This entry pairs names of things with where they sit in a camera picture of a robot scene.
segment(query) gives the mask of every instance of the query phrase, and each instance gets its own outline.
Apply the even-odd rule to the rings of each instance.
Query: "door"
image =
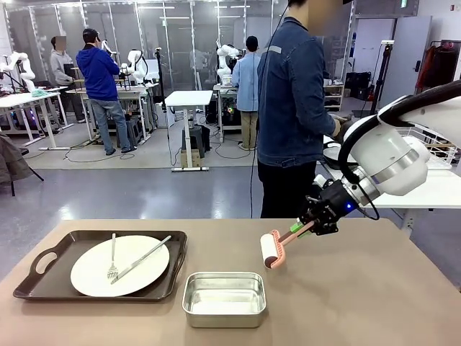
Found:
[[[404,95],[413,95],[428,46],[432,17],[405,17],[397,20],[393,51],[389,60],[380,107]]]

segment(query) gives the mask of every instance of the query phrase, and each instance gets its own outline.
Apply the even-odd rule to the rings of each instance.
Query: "brown tray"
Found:
[[[87,250],[111,239],[112,233],[117,236],[152,236],[158,240],[171,236],[165,243],[170,253],[168,267],[149,286],[129,295],[109,298],[84,296],[72,286],[72,267]],[[72,231],[55,247],[45,250],[34,259],[29,275],[16,287],[13,296],[29,301],[161,301],[173,292],[176,277],[186,256],[186,242],[186,234],[180,231]],[[38,262],[52,252],[57,258],[48,264],[43,274],[38,273]]]

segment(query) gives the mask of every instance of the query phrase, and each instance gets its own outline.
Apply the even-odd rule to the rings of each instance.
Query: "light blue shirt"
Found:
[[[232,84],[238,87],[237,109],[244,112],[258,111],[258,65],[261,58],[248,52],[233,68]]]

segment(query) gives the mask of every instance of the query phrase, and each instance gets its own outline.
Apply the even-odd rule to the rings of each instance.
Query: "denim jacket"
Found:
[[[324,107],[324,66],[321,43],[285,18],[258,66],[261,163],[292,167],[323,158],[323,135],[335,129]]]
[[[238,87],[237,109],[244,112],[258,110],[258,65],[261,58],[247,53],[233,68],[232,84]]]

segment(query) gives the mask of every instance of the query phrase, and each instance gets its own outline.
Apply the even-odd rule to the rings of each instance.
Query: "fork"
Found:
[[[118,275],[118,269],[117,267],[115,267],[114,258],[115,258],[115,233],[112,233],[112,264],[109,270],[107,271],[108,279],[116,278]]]

